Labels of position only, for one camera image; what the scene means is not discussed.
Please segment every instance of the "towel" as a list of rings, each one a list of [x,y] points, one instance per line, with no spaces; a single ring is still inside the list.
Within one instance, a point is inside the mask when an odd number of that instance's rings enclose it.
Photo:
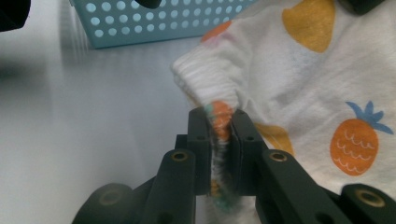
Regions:
[[[223,169],[237,108],[322,187],[363,183],[396,199],[395,11],[396,1],[357,16],[335,0],[259,0],[173,63],[176,84],[215,130],[219,223],[259,223]]]

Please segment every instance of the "orange pineapple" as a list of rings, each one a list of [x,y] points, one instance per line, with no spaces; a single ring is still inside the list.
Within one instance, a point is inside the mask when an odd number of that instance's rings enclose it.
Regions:
[[[373,164],[378,152],[375,130],[393,134],[384,124],[378,123],[384,112],[374,113],[370,101],[365,110],[352,102],[346,102],[355,112],[355,119],[347,119],[335,130],[330,145],[332,161],[348,175],[362,175]]]

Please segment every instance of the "pineapple crown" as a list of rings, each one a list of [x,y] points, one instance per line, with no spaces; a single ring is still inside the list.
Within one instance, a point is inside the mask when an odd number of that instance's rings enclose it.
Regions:
[[[364,111],[355,103],[346,102],[346,104],[349,105],[353,109],[353,111],[356,114],[357,119],[362,119],[362,120],[366,121],[375,130],[379,130],[384,133],[393,134],[393,130],[390,127],[388,127],[384,124],[378,123],[384,117],[384,112],[379,111],[379,112],[374,113],[373,102],[369,101],[369,103],[367,103]]]

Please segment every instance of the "blue basket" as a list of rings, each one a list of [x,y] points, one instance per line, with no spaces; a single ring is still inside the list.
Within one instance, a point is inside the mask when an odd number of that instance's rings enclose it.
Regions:
[[[256,0],[162,0],[156,9],[133,0],[70,0],[96,49],[199,36]]]

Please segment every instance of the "table surface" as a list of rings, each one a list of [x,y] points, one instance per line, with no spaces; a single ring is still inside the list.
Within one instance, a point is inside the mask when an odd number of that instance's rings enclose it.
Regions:
[[[0,33],[0,223],[68,224],[104,184],[155,176],[191,109],[169,67],[198,43],[92,49],[67,0],[32,1]]]

